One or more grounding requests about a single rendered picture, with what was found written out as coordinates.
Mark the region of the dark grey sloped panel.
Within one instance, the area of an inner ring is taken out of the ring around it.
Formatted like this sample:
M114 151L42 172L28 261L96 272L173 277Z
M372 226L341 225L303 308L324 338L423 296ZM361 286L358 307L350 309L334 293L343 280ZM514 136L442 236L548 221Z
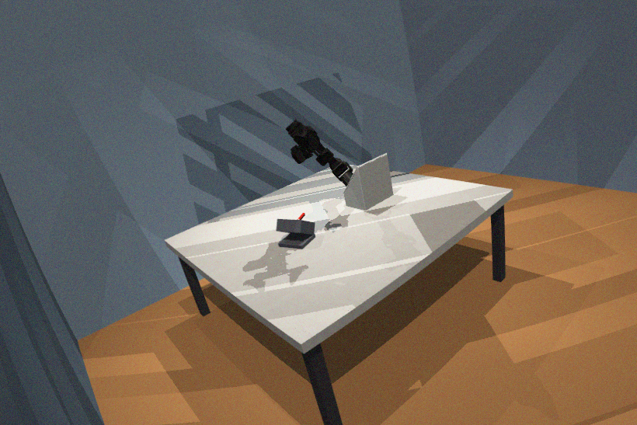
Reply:
M303 249L315 238L315 223L302 220L277 219L276 232L290 233L278 242L279 247Z

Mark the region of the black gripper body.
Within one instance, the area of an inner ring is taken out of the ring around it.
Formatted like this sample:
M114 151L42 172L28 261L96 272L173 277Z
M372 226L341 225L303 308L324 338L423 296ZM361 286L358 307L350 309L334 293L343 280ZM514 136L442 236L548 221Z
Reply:
M291 134L301 125L300 122L297 122L289 131L288 134L291 136ZM291 136L292 137L292 136ZM322 152L317 148L319 145L319 141L312 135L312 134L306 134L306 136L302 139L300 145L304 144L304 148L307 152L311 153L314 152L318 157L320 156L319 154L322 154ZM317 153L317 152L319 153ZM334 156L334 154L332 153L321 165L324 166L328 163L328 161ZM317 157L317 158L318 158Z

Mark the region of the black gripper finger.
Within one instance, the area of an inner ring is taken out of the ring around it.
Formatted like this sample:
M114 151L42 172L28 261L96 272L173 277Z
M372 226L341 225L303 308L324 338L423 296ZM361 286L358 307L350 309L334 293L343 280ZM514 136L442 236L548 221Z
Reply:
M332 152L328 148L326 148L325 151L316 160L320 164L322 164L331 154Z
M299 129L300 128L300 129ZM307 134L307 128L302 124L291 134L291 136L297 140L299 138L304 138Z

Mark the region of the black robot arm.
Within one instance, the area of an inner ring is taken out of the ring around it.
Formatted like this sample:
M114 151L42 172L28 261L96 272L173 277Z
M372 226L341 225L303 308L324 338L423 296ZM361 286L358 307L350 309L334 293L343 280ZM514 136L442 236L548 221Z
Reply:
M294 120L285 130L288 132L296 123L297 123L297 121ZM320 142L320 139L319 139L319 136L317 135L317 132L312 127L306 127L306 128L307 128L307 134L312 134ZM310 157L313 156L313 154L312 154L313 152L312 153L308 153L305 150L305 148L303 146L304 144L300 145L302 139L303 138L299 138L297 140L293 139L298 144L298 146L295 145L293 148L291 148L292 157L297 162L297 164L301 164L303 161L305 161L306 159L309 159ZM321 152L323 152L325 150L325 147L321 143L319 143L317 148ZM328 163L329 163L329 168L332 170L332 173L336 176L336 178L339 181L343 182L343 184L345 186L347 186L349 181L350 181L350 179L351 179L351 177L352 177L352 175L353 175L353 173L352 173L353 168L347 162L344 162L344 161L342 161L341 159L338 159L338 158L334 158L334 156L328 161ZM339 178L339 176L340 176L340 178Z

